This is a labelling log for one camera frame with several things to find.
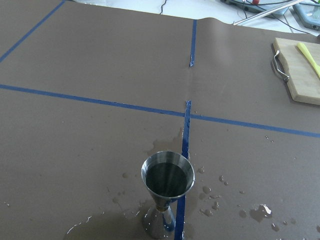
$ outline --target brown table surface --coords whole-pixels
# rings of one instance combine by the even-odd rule
[[[141,165],[181,151],[187,100],[186,239],[320,239],[320,107],[271,65],[275,37],[319,38],[201,19],[189,67],[192,19],[0,4],[1,239],[149,239]]]

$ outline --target jigger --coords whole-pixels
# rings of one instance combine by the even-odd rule
[[[144,161],[141,177],[155,201],[155,206],[150,207],[143,218],[143,227],[154,239],[167,238],[176,227],[170,203],[192,188],[195,171],[181,154],[159,151]]]

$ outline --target dark liquid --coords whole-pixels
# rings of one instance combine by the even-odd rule
[[[168,162],[151,167],[146,174],[145,182],[154,193],[164,197],[184,194],[187,187],[187,177],[184,171]]]

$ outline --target electronic device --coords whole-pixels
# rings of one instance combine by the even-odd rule
[[[283,5],[283,1],[281,0],[260,0],[258,1],[258,4],[251,4],[251,1],[245,1],[243,0],[221,0],[221,2],[224,2],[226,4],[233,4],[236,5],[237,7],[243,9],[244,11],[252,12],[252,13],[261,13],[263,11],[273,9],[277,6]],[[288,7],[275,11],[273,15],[276,17],[280,17],[285,14],[285,12],[288,10]]]
[[[302,24],[308,28],[320,31],[320,4],[301,2],[293,6]]]

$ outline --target blue tape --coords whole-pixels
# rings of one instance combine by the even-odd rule
[[[41,90],[35,90],[35,89],[30,89],[30,88],[18,87],[18,86],[0,84],[0,89],[18,91],[18,92],[30,93],[30,94],[37,94],[37,95],[54,97],[54,98],[70,99],[70,100],[93,103],[93,104],[102,104],[102,105],[108,105],[108,106],[114,106],[114,107],[126,108],[126,109],[133,109],[133,110],[139,110],[139,111],[145,111],[145,112],[151,112],[151,113],[166,114],[166,115],[177,116],[177,117],[185,117],[184,112],[170,111],[170,110],[145,107],[145,106],[138,106],[138,105],[131,105],[131,104],[114,102],[114,101],[105,101],[105,100],[100,100],[100,99],[95,99],[95,98],[74,96],[74,95],[68,95],[68,94],[62,94],[62,93],[56,93],[56,92],[50,92],[50,91],[41,91]],[[215,122],[215,123],[242,126],[242,127],[247,127],[247,128],[253,128],[253,129],[263,129],[263,130],[286,133],[286,134],[294,134],[294,135],[301,135],[301,136],[306,136],[306,137],[320,138],[320,133],[316,133],[316,132],[301,131],[301,130],[282,128],[282,127],[276,127],[276,126],[270,126],[270,125],[262,125],[262,124],[245,122],[245,121],[236,121],[236,120],[229,120],[229,119],[225,119],[225,118],[217,118],[217,117],[195,115],[195,114],[191,114],[190,118],[203,120],[203,121],[209,121],[209,122]]]
[[[28,31],[22,38],[20,38],[19,41],[17,41],[6,53],[4,53],[0,57],[0,63],[5,60],[8,55],[14,51],[24,40],[26,40],[27,37],[29,37],[38,27],[40,27],[52,14],[54,14],[63,4],[65,3],[65,0],[62,0],[58,6],[56,6],[51,12],[49,12],[41,21],[39,21],[33,28],[31,28],[30,31]]]
[[[158,109],[158,108],[152,108],[152,107],[131,105],[131,104],[120,103],[115,101],[105,101],[105,100],[100,100],[95,98],[74,96],[74,95],[68,95],[68,94],[62,94],[62,93],[56,93],[56,92],[50,92],[50,91],[41,91],[41,90],[35,90],[30,88],[18,87],[18,86],[0,84],[0,89],[18,91],[18,92],[29,93],[29,94],[37,94],[37,95],[49,96],[49,97],[60,98],[60,99],[70,99],[70,100],[76,100],[76,101],[93,103],[93,104],[102,104],[102,105],[108,105],[108,106],[125,108],[125,109],[140,110],[140,111],[151,112],[151,113],[166,114],[171,116],[178,116],[178,117],[185,116],[183,112],[178,112],[178,111],[170,111],[170,110],[164,110],[164,109]]]
[[[184,127],[182,135],[182,156],[184,156],[186,159],[189,158],[189,129],[191,105],[191,101],[186,101]],[[174,240],[184,239],[185,206],[186,196],[184,195],[178,199],[176,205]]]
[[[196,35],[197,35],[197,20],[193,20],[192,39],[191,39],[191,55],[190,55],[189,67],[192,67],[193,65],[195,65]]]
[[[247,128],[253,128],[253,129],[263,129],[263,130],[286,133],[286,134],[294,134],[294,135],[301,135],[301,136],[307,136],[307,137],[313,137],[313,138],[320,138],[320,133],[310,132],[310,131],[301,131],[301,130],[295,130],[295,129],[290,129],[290,128],[269,126],[269,125],[263,125],[263,124],[245,122],[245,121],[236,121],[236,120],[229,120],[229,119],[224,119],[224,118],[202,116],[202,115],[195,115],[195,114],[191,114],[191,118],[209,121],[209,122],[242,126],[242,127],[247,127]]]

